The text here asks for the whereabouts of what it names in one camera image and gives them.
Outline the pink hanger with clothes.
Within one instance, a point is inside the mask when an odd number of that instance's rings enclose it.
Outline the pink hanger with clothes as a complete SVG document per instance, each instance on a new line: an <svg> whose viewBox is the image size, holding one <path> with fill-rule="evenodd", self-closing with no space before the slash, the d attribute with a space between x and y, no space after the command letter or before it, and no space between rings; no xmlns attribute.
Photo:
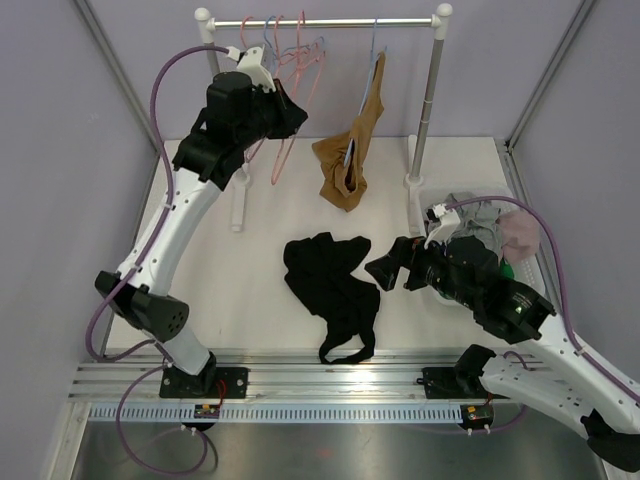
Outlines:
<svg viewBox="0 0 640 480"><path fill-rule="evenodd" d="M305 14L304 10L300 10L299 13L298 13L297 20L295 22L295 44L293 46L290 46L290 47L294 47L296 45L301 45L301 44L307 44L307 43L303 43L303 38L302 38L302 36L303 36L302 35L303 27L306 27L306 14ZM273 74L273 60L272 60L272 66L270 68L270 71ZM289 95L288 88L286 86L284 86L283 84L282 84L282 86L286 90L286 93ZM297 97L295 99L292 99L291 97L290 98L295 103L298 103L299 100L298 100ZM303 108L304 108L305 111L308 112L309 108L311 106L313 98L311 99L311 102L308 103L307 102L307 97L308 97L308 95L306 96L306 100L303 102L304 103ZM273 169L272 169L271 177L270 177L270 183L271 183L272 186L275 186L278 183L278 181L279 181L279 179L281 177L281 174L282 174L282 172L284 170L284 167L286 165L286 162L289 159L289 156L290 156L290 154L292 152L292 149L293 149L293 146L295 144L296 139L297 139L297 134L292 136L289 140L280 140L280 145L279 145L276 157L275 157L275 161L274 161L274 165L273 165Z"/></svg>

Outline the black tank top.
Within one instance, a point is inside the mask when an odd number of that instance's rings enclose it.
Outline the black tank top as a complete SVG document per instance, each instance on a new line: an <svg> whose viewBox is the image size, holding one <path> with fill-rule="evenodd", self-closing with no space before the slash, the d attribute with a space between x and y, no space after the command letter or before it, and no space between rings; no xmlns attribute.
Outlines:
<svg viewBox="0 0 640 480"><path fill-rule="evenodd" d="M310 314L326 322L318 350L323 364L353 365L374 356L380 292L353 276L370 249L371 241L363 236L336 240L329 232L284 247L285 283Z"/></svg>

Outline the grey tank top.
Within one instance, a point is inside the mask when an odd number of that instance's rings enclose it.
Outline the grey tank top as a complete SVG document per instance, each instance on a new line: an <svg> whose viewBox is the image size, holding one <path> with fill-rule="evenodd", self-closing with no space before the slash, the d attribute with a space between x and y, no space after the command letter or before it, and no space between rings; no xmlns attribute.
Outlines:
<svg viewBox="0 0 640 480"><path fill-rule="evenodd" d="M501 260L503 239L498 219L502 210L492 201L479 201L459 206L456 212L460 218L460 225L451 235L450 241L466 237L476 238Z"/></svg>

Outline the green tank top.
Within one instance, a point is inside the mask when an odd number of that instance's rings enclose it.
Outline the green tank top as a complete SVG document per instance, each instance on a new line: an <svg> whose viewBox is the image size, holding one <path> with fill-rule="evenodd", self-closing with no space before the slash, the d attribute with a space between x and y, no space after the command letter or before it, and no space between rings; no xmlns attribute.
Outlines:
<svg viewBox="0 0 640 480"><path fill-rule="evenodd" d="M505 259L502 259L500 262L500 274L503 277L506 277L509 279L515 278L515 273L512 266Z"/></svg>

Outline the pink tank top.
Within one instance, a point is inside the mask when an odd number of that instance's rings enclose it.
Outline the pink tank top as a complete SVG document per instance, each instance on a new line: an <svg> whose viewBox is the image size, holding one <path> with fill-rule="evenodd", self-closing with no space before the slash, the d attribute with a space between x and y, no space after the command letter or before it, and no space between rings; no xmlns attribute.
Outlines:
<svg viewBox="0 0 640 480"><path fill-rule="evenodd" d="M497 224L502 234L503 256L507 262L517 264L538 252L540 228L534 216L526 211L513 210L502 214Z"/></svg>

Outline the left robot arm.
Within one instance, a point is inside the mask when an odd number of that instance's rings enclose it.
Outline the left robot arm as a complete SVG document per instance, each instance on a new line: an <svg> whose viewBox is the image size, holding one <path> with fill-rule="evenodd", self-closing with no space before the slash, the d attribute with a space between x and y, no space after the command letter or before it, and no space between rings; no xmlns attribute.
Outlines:
<svg viewBox="0 0 640 480"><path fill-rule="evenodd" d="M216 388L216 358L187 325L188 305L169 294L179 261L205 213L245 162L246 150L287 139L307 113L271 74L213 77L190 133L179 143L163 202L134 250L95 287L115 313L167 355L169 397L203 398Z"/></svg>

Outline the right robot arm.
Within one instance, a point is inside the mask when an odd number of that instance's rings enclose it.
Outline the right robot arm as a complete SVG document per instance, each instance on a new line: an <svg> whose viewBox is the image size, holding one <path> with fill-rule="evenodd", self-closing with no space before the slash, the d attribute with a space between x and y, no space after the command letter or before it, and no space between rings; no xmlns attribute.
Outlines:
<svg viewBox="0 0 640 480"><path fill-rule="evenodd" d="M501 275L496 256L473 238L443 245L424 237L399 237L384 256L366 264L381 288L394 288L400 269L405 289L431 287L466 307L490 335L542 361L551 381L508 364L492 350L472 345L454 371L466 396L482 390L508 397L569 427L612 466L639 470L639 384L614 367L566 325L532 287Z"/></svg>

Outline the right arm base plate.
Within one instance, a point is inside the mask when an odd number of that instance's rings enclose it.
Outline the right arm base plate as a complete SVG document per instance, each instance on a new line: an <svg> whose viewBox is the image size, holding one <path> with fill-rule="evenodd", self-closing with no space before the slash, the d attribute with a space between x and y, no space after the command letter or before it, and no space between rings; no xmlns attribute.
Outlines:
<svg viewBox="0 0 640 480"><path fill-rule="evenodd" d="M416 384L431 400L487 400L490 396L481 385L478 373L458 371L454 367L425 367Z"/></svg>

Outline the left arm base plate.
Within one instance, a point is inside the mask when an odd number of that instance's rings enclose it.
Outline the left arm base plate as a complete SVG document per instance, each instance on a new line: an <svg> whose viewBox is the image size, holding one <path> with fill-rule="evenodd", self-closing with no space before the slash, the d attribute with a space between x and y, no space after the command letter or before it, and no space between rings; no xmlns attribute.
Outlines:
<svg viewBox="0 0 640 480"><path fill-rule="evenodd" d="M163 371L159 396L163 399L244 399L249 370L244 367L217 367L213 375L188 375L176 367Z"/></svg>

